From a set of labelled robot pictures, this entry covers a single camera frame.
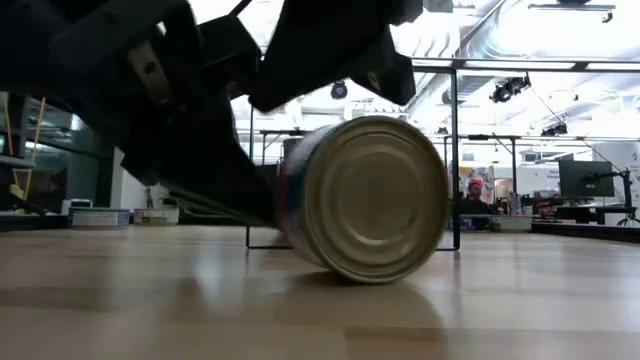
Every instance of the can label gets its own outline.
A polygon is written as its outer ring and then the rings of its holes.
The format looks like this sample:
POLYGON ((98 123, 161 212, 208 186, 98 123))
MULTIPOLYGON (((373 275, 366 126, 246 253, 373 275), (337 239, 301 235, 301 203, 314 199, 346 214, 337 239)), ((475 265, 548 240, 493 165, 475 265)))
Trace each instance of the can label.
POLYGON ((288 235, 291 245, 308 261, 322 266, 309 246, 309 238, 305 234, 299 213, 304 208, 305 181, 313 156, 318 145, 330 141, 335 126, 322 127, 308 134, 298 142, 291 156, 285 160, 281 179, 281 226, 288 235))

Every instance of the wooden floor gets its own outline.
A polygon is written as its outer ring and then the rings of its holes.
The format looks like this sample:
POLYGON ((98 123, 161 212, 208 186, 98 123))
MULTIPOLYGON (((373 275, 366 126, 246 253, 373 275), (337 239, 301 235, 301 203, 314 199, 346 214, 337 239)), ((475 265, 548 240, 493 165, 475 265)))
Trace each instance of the wooden floor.
POLYGON ((353 287, 241 229, 0 233, 0 359, 640 359, 640 247, 465 235, 353 287))

